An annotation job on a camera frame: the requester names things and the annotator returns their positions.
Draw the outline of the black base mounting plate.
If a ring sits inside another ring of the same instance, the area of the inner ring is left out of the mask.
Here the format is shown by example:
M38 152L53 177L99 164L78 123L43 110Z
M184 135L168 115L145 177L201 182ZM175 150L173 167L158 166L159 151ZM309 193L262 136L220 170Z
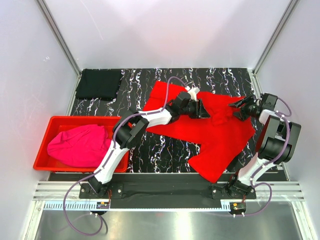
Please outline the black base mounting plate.
M88 183L79 191L81 199L110 200L111 209L213 209L222 200L254 200L248 195L231 192L227 184L233 177L222 177L221 183L211 183L198 173L115 173L111 181L94 192Z

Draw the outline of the red t shirt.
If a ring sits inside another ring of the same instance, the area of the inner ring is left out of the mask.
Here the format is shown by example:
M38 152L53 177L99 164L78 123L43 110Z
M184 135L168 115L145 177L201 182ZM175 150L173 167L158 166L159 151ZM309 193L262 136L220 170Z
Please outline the red t shirt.
M147 129L149 133L172 137L200 145L200 153L189 159L189 165L211 183L218 181L232 160L245 148L254 136L251 120L241 121L229 104L239 97L201 91L197 94L210 118L191 119L181 116L168 125L157 125Z

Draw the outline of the left connector box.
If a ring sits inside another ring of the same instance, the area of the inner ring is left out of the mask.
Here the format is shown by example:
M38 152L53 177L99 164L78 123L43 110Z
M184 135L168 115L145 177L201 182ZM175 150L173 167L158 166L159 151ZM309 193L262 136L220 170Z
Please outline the left connector box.
M110 208L110 202L108 201L98 201L96 204L96 209L107 210Z

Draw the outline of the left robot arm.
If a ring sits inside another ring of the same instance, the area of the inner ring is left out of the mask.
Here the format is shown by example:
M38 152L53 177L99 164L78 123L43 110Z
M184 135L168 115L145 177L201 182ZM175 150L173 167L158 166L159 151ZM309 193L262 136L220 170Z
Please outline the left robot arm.
M112 130L113 135L106 154L88 179L90 192L97 198L103 198L108 193L108 184L119 162L130 149L140 143L148 128L172 124L180 116L191 119L210 118L203 101L197 98L198 92L198 88L182 91L170 101L166 96L161 108L149 111L130 109L122 116Z

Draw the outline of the red plastic bin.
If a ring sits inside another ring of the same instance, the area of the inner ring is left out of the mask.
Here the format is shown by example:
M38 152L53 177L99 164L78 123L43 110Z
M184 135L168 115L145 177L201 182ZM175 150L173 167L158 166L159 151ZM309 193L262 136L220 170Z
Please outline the red plastic bin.
M42 143L35 158L33 169L50 172L89 173L94 167L71 167L48 155L47 147L50 141L60 132L80 126L97 124L103 126L110 137L114 125L120 120L119 116L53 116L50 118Z

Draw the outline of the aluminium frame rail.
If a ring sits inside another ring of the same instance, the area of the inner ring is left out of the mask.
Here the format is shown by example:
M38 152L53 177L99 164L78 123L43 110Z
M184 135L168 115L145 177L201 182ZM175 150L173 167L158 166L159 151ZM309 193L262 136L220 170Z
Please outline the aluminium frame rail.
M112 209L111 201L106 199L82 199L79 192L82 184L73 186L66 181L40 181L36 187L33 199L44 202L44 209L51 211L92 211L92 212L231 212L231 204L245 202L256 203L263 208L267 202L303 202L305 199L296 182L271 182L269 186L261 185L254 191L255 199L221 200L221 207L216 208L173 208L173 209ZM96 209L97 202L110 202L109 209Z

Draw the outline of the connector box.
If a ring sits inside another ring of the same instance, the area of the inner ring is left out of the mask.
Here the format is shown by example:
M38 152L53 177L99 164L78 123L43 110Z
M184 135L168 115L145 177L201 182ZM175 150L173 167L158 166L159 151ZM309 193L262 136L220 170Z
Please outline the connector box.
M96 209L107 210L110 208L110 202L108 201L98 201L96 204Z
M233 202L230 205L230 209L236 212L245 212L247 209L247 204L245 202Z

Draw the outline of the pink t shirt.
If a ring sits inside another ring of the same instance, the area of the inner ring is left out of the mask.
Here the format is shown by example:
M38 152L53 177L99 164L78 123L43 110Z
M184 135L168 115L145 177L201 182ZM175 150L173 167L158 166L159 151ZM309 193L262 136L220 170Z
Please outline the pink t shirt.
M73 168L97 168L111 145L104 126L82 125L60 132L47 146L47 153Z

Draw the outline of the right connector box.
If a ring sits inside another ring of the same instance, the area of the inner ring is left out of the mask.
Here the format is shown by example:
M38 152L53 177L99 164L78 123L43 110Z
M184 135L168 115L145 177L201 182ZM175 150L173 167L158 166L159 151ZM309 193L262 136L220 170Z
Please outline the right connector box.
M247 204L245 202L233 202L230 205L230 209L236 212L245 212L247 209Z

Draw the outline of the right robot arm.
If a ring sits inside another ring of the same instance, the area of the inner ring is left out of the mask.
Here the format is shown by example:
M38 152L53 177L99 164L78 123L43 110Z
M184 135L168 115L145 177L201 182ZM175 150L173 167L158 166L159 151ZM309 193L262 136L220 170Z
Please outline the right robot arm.
M276 110L277 101L282 99L270 93L263 93L259 99L253 95L228 106L237 109L233 115L245 121L257 119L263 129L255 147L255 155L249 163L237 171L223 188L231 198L244 197L255 190L256 181L269 169L287 163L293 156L301 125L288 120L292 115Z

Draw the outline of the folded black t shirt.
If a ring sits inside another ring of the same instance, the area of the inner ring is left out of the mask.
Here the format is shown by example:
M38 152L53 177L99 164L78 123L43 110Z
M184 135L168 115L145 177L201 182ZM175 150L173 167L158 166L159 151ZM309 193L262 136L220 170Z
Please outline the folded black t shirt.
M122 78L120 69L84 69L75 91L77 99L117 98Z

